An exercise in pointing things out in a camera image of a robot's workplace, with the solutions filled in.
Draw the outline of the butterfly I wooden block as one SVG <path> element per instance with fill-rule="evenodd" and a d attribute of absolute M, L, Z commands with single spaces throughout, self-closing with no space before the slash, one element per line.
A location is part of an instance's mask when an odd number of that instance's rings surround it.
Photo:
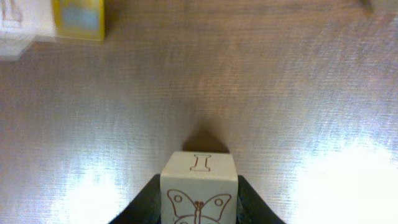
<path fill-rule="evenodd" d="M 175 152 L 160 174 L 162 224 L 235 224 L 238 174 L 226 153 Z"/>

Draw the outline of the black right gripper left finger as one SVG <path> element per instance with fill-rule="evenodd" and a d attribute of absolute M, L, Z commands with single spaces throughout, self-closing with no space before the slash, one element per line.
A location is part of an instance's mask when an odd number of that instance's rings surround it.
<path fill-rule="evenodd" d="M 156 174 L 109 224 L 160 224 L 160 204 L 160 174 Z"/>

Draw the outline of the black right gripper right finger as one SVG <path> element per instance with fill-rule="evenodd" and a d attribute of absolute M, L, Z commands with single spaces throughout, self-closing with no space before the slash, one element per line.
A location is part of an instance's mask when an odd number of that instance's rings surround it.
<path fill-rule="evenodd" d="M 238 176 L 236 223 L 285 224 L 242 175 Z"/>

